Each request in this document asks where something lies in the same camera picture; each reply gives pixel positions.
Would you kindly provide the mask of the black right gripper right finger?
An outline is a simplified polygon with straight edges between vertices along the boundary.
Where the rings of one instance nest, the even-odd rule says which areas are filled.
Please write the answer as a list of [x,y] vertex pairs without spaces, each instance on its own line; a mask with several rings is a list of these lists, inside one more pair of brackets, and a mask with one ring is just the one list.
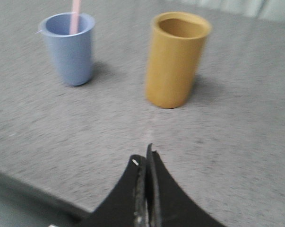
[[146,155],[146,199],[151,227],[223,227],[177,184],[152,144]]

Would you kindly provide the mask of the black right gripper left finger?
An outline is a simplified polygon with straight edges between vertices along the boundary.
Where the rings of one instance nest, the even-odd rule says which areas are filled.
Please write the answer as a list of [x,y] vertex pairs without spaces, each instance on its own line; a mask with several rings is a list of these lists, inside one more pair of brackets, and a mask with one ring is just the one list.
[[146,158],[130,156],[129,162],[109,195],[77,227],[146,226]]

